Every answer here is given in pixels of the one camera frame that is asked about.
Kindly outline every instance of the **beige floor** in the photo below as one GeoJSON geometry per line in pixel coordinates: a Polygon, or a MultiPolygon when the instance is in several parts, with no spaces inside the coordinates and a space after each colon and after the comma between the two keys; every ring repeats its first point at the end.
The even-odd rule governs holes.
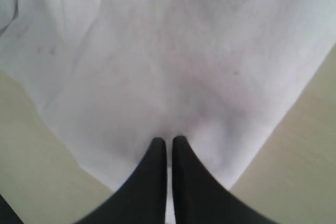
{"type": "MultiPolygon", "coordinates": [[[[233,188],[281,223],[336,223],[336,49],[233,188]]],[[[0,73],[0,194],[25,224],[69,224],[111,194],[0,73]]]]}

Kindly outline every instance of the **white cloth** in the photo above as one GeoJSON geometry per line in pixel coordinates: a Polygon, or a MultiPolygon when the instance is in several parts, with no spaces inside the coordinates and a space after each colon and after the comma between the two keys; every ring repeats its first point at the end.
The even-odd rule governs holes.
{"type": "Polygon", "coordinates": [[[112,190],[152,137],[170,152],[178,134],[230,188],[335,43],[335,13],[335,0],[0,0],[0,68],[112,190]]]}

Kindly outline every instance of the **white fabric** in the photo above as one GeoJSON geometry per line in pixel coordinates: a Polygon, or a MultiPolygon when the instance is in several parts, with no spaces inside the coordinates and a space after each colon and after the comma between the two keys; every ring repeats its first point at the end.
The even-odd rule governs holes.
{"type": "Polygon", "coordinates": [[[178,134],[230,188],[336,41],[335,0],[18,0],[7,27],[15,6],[0,69],[112,190],[178,134]]]}

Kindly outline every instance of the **beige surface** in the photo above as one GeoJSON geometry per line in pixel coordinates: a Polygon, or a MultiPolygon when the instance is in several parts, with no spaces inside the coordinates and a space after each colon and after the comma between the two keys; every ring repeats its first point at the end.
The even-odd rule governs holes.
{"type": "MultiPolygon", "coordinates": [[[[282,223],[336,223],[336,50],[233,188],[282,223]]],[[[25,224],[69,224],[109,197],[0,73],[0,194],[25,224]]]]}

